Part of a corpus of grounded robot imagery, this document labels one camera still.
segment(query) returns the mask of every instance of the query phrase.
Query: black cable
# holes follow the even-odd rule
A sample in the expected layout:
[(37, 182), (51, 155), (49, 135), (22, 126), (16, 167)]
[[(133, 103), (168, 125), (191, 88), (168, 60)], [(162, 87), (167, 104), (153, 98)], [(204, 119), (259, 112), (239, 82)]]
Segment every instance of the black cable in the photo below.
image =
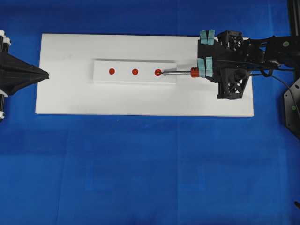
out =
[(292, 100), (293, 100), (293, 102), (294, 102), (294, 104), (295, 104), (295, 106), (296, 106), (297, 113), (298, 113), (298, 116), (299, 116), (299, 119), (300, 119), (300, 111), (299, 111), (299, 108), (298, 108), (298, 106), (297, 106), (297, 102), (296, 102), (296, 100), (295, 100), (294, 94), (293, 94), (292, 90), (290, 89), (290, 87), (289, 87), (283, 80), (279, 79), (278, 77), (273, 76), (273, 75), (272, 75), (271, 77), (273, 77), (274, 79), (276, 79), (276, 80), (278, 80), (279, 82), (281, 82), (281, 83), (282, 83), (282, 84), (290, 91), (291, 96), (292, 96)]
[(290, 72), (295, 72), (295, 71), (300, 71), (300, 70), (296, 70), (296, 69), (280, 69), (280, 68), (272, 68), (272, 67), (267, 67), (264, 65), (260, 65), (257, 63), (252, 63), (252, 62), (238, 62), (238, 61), (230, 61), (230, 60), (216, 60), (215, 62), (229, 62), (229, 63), (238, 63), (238, 64), (249, 64), (249, 65), (253, 65), (253, 66), (258, 66), (258, 67), (262, 67), (262, 68), (266, 68), (266, 69), (273, 69), (273, 70), (279, 70), (279, 71), (290, 71)]

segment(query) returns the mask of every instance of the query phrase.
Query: blue cloth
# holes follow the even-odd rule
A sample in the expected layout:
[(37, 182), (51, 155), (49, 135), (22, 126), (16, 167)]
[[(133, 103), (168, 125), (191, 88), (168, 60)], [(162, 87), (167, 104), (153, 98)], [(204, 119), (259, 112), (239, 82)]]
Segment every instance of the blue cloth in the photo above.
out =
[[(3, 0), (0, 6), (10, 53), (34, 65), (43, 32), (289, 35), (285, 0)], [(275, 75), (293, 81), (292, 74)], [(217, 118), (36, 115), (37, 86), (27, 87), (6, 100), (0, 124), (0, 223), (299, 224), (293, 201), (300, 200), (300, 143), (283, 125), (284, 90), (255, 77), (255, 116)]]

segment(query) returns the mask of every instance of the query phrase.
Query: red dot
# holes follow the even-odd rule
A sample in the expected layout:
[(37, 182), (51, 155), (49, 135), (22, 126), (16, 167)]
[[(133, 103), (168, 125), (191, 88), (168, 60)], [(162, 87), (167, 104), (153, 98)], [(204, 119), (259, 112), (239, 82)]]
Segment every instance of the red dot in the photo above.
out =
[(160, 75), (161, 75), (161, 70), (160, 70), (160, 69), (157, 69), (157, 70), (155, 70), (154, 73), (155, 73), (156, 76), (160, 76)]
[(132, 74), (133, 74), (133, 75), (137, 75), (138, 73), (139, 73), (139, 71), (138, 71), (137, 69), (133, 69), (133, 70), (132, 70)]
[(110, 68), (110, 69), (109, 69), (109, 74), (110, 74), (110, 75), (113, 75), (114, 72), (115, 72), (114, 68)]

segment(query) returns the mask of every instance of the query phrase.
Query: metal rod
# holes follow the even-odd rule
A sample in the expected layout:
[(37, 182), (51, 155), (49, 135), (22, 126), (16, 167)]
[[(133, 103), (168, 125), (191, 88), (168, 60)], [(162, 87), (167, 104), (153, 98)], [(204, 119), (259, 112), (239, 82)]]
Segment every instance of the metal rod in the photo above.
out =
[(164, 71), (162, 72), (163, 75), (190, 75), (191, 71)]

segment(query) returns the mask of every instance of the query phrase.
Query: black frame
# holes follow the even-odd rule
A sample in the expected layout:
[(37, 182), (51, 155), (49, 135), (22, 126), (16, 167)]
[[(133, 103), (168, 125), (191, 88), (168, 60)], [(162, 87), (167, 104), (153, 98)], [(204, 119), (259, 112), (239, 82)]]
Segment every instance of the black frame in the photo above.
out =
[[(300, 34), (300, 0), (288, 0), (288, 13), (291, 28), (291, 36), (299, 36)], [(300, 78), (300, 72), (294, 72), (295, 81)]]

